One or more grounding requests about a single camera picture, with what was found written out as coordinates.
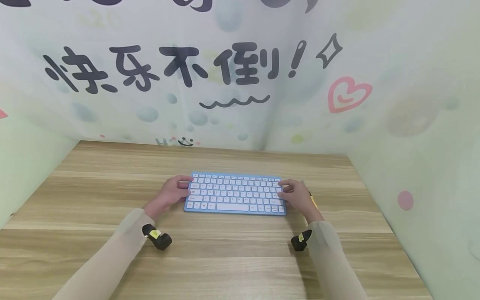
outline wood grain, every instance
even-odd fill
[[[370,299],[431,299],[345,156],[80,142],[0,231],[0,298],[51,299],[166,179],[193,170],[303,179]],[[147,242],[112,299],[322,299],[308,250],[289,240],[302,216],[185,213],[157,227],[173,244]]]

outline person's left hand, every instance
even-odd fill
[[[186,175],[177,175],[168,179],[155,198],[145,204],[145,214],[155,221],[172,204],[185,201],[186,197],[190,195],[188,185],[192,180],[192,176]]]

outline space bar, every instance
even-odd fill
[[[226,203],[217,203],[216,204],[217,210],[237,210],[248,212],[248,204],[226,204]]]

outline blue keyboard frame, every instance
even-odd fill
[[[273,178],[273,179],[278,179],[278,180],[281,180],[280,177],[277,177],[277,176],[262,176],[262,175],[249,175],[249,174],[234,174],[234,173],[219,173],[219,172],[192,172],[192,175],[193,174],[203,174],[203,175],[220,175],[220,176],[236,176],[236,177],[255,177],[255,178]],[[282,202],[282,205],[278,205],[278,206],[283,206],[283,209],[284,209],[284,212],[281,213],[281,212],[251,212],[251,211],[237,211],[237,210],[217,210],[217,209],[211,209],[211,210],[208,210],[208,209],[201,209],[201,208],[198,208],[198,209],[195,209],[195,208],[187,208],[187,204],[189,202],[189,197],[187,197],[186,201],[185,201],[185,206],[183,207],[183,211],[185,212],[195,212],[195,213],[213,213],[213,214],[239,214],[239,215],[262,215],[262,216],[286,216],[287,215],[287,207],[285,206],[285,200],[283,200],[282,198],[280,198],[281,202]]]

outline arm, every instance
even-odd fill
[[[367,295],[343,253],[338,234],[315,207],[307,187],[296,180],[283,180],[278,184],[287,185],[278,195],[304,215],[308,229],[312,230],[308,248],[325,300],[366,300]]]
[[[142,227],[154,224],[168,208],[188,196],[190,176],[167,180],[157,196],[143,209],[135,208],[120,223],[113,236],[60,289],[53,300],[108,300],[128,266],[143,247]]]

